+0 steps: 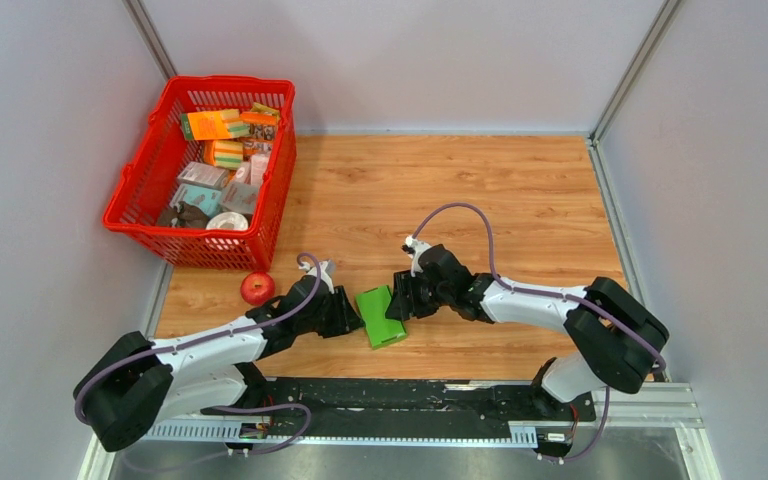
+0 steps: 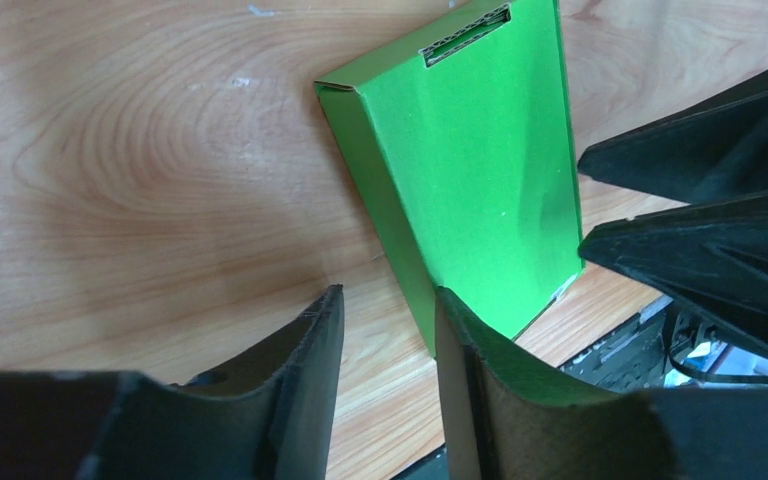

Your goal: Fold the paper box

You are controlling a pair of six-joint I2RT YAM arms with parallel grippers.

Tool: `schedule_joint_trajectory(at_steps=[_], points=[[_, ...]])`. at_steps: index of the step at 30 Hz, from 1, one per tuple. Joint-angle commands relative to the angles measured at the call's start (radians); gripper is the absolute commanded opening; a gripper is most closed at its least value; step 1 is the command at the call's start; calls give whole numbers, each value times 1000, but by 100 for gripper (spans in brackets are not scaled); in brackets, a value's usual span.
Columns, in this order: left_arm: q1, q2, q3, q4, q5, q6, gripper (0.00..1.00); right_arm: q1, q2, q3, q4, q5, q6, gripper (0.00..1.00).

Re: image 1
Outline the green paper box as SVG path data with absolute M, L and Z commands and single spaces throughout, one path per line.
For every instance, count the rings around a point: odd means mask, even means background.
M 355 296 L 356 306 L 364 322 L 365 332 L 373 350 L 387 347 L 408 337 L 400 320 L 390 319 L 386 310 L 392 300 L 388 286 L 382 285 Z

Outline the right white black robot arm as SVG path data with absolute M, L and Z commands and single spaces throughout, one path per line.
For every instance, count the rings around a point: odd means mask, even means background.
M 571 339 L 575 352 L 548 360 L 533 379 L 530 404 L 543 418 L 558 417 L 598 389 L 636 394 L 664 367 L 667 327 L 608 277 L 587 286 L 541 286 L 473 273 L 443 245 L 405 250 L 411 266 L 394 275 L 388 318 L 419 319 L 448 307 L 468 321 L 530 325 Z

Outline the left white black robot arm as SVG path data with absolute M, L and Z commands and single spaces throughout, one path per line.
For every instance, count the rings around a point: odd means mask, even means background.
M 220 327 L 159 340 L 139 331 L 121 336 L 76 385 L 76 416 L 117 452 L 168 418 L 216 407 L 251 415 L 266 398 L 255 362 L 301 335 L 331 338 L 363 326 L 343 287 L 306 274 Z

